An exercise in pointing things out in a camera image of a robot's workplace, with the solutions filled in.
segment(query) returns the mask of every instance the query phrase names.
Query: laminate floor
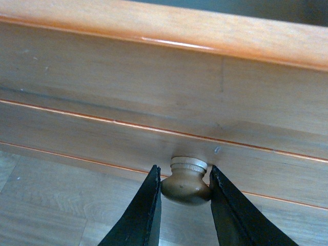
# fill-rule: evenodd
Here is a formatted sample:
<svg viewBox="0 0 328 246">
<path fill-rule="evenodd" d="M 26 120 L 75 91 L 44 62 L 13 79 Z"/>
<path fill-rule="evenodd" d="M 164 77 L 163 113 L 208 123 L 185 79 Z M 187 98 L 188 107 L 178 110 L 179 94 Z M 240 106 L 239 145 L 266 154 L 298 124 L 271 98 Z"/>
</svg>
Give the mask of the laminate floor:
<svg viewBox="0 0 328 246">
<path fill-rule="evenodd" d="M 145 174 L 65 157 L 0 151 L 0 245 L 97 245 L 119 220 Z M 328 245 L 328 211 L 249 195 L 299 245 Z M 210 203 L 162 196 L 160 246 L 218 246 Z"/>
</svg>

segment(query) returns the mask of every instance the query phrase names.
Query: wooden furniture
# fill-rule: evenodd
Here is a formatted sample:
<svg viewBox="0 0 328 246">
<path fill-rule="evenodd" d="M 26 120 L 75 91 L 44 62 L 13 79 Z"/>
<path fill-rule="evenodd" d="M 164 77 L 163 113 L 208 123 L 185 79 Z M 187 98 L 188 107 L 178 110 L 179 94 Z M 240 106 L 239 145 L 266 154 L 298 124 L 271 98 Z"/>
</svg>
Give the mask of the wooden furniture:
<svg viewBox="0 0 328 246">
<path fill-rule="evenodd" d="M 328 242 L 328 28 L 85 0 L 0 1 L 0 21 L 3 150 L 163 177 L 196 157 Z"/>
</svg>

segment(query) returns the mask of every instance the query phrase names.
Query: wooden top edge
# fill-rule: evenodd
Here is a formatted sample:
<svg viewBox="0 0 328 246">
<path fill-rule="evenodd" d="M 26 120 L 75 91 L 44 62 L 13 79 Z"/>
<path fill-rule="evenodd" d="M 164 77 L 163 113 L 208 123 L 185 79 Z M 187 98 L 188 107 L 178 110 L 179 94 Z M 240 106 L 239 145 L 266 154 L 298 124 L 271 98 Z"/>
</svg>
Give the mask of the wooden top edge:
<svg viewBox="0 0 328 246">
<path fill-rule="evenodd" d="M 0 0 L 0 21 L 328 71 L 326 27 L 120 0 Z"/>
</svg>

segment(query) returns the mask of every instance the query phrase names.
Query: wood grain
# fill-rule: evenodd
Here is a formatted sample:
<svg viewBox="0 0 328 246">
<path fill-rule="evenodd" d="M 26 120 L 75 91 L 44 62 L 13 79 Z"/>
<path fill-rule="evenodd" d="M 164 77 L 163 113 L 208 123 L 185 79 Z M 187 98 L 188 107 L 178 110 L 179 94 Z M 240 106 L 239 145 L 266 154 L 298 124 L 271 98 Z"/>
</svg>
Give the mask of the wood grain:
<svg viewBox="0 0 328 246">
<path fill-rule="evenodd" d="M 129 178 L 22 157 L 2 194 L 114 226 L 140 185 Z M 163 198 L 161 239 L 181 245 L 218 245 L 210 204 L 184 208 Z M 89 229 L 86 240 L 92 233 Z"/>
<path fill-rule="evenodd" d="M 2 99 L 328 159 L 326 72 L 0 28 Z"/>
<path fill-rule="evenodd" d="M 281 201 L 247 196 L 262 213 L 300 246 L 328 243 L 328 212 Z"/>
<path fill-rule="evenodd" d="M 128 178 L 134 181 L 139 181 L 143 182 L 144 179 L 146 178 L 147 171 L 144 172 L 137 172 L 136 170 L 133 171 L 133 175 L 131 176 L 130 172 L 128 172 L 127 169 L 124 167 L 112 167 L 110 166 L 109 163 L 101 163 L 101 162 L 96 162 L 96 161 L 90 161 L 90 160 L 85 160 L 85 159 L 79 159 L 77 157 L 68 157 L 56 153 L 47 153 L 45 151 L 36 151 L 36 150 L 31 150 L 29 148 L 22 148 L 22 147 L 17 147 L 5 143 L 0 143 L 0 149 L 4 154 L 15 154 L 15 155 L 22 155 L 25 157 L 30 157 L 42 161 L 49 161 L 49 162 L 55 162 L 59 164 L 64 164 L 72 167 L 77 167 L 77 168 L 83 168 L 83 169 L 88 169 L 93 172 L 98 172 L 98 173 L 106 173 L 106 174 L 111 174 L 116 177 L 121 177 L 121 178 Z"/>
<path fill-rule="evenodd" d="M 0 119 L 1 140 L 8 143 L 141 171 L 157 164 L 164 175 L 171 174 L 172 156 L 194 156 L 218 165 L 243 191 L 328 208 L 328 165 L 324 162 L 43 110 L 0 106 L 4 116 Z M 218 146 L 221 152 L 216 154 Z"/>
<path fill-rule="evenodd" d="M 8 214 L 12 214 L 7 210 L 16 211 L 15 218 L 21 221 L 24 221 L 27 216 L 25 211 L 32 209 L 35 212 L 31 213 L 34 220 L 36 220 L 34 214 L 40 218 L 51 211 L 52 215 L 47 217 L 48 224 L 55 223 L 56 216 L 62 213 L 70 219 L 69 214 L 74 211 L 76 216 L 79 214 L 79 217 L 89 218 L 80 245 L 96 245 L 115 224 L 116 221 L 112 217 L 120 216 L 114 210 L 124 210 L 121 207 L 128 205 L 141 183 L 132 180 L 133 172 L 123 172 L 128 178 L 22 156 L 11 180 L 0 196 L 1 207 L 5 208 L 2 211 L 7 213 L 7 217 Z M 327 245 L 328 211 L 252 195 L 247 195 L 247 197 L 268 219 L 291 236 L 300 246 Z M 210 203 L 201 207 L 186 207 L 171 203 L 164 197 L 162 201 L 160 234 L 162 245 L 218 245 Z M 79 209 L 81 204 L 84 204 L 85 208 L 93 208 L 81 210 Z M 11 219 L 1 221 L 2 223 L 6 221 L 9 228 L 16 226 Z M 60 235 L 58 231 L 64 229 L 67 231 L 67 226 L 60 223 L 57 223 L 55 228 L 48 225 L 45 228 L 49 230 L 48 235 Z M 32 235 L 36 235 L 35 233 L 38 232 L 38 230 L 33 231 Z M 38 244 L 29 241 L 29 245 Z"/>
<path fill-rule="evenodd" d="M 0 192 L 19 159 L 19 155 L 0 151 Z"/>
<path fill-rule="evenodd" d="M 86 220 L 0 195 L 1 245 L 78 245 Z"/>
<path fill-rule="evenodd" d="M 325 27 L 131 1 L 2 0 L 0 6 L 3 22 L 328 70 Z"/>
</svg>

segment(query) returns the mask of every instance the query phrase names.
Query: wooden knob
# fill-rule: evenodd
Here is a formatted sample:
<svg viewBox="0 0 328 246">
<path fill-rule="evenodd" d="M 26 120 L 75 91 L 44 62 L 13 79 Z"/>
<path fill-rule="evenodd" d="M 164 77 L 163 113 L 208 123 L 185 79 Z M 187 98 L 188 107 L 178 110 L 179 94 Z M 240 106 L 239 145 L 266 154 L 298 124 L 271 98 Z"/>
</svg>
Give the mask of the wooden knob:
<svg viewBox="0 0 328 246">
<path fill-rule="evenodd" d="M 211 190 L 202 180 L 207 164 L 199 159 L 177 156 L 171 160 L 172 175 L 162 181 L 161 191 L 172 201 L 200 205 L 211 199 Z"/>
</svg>

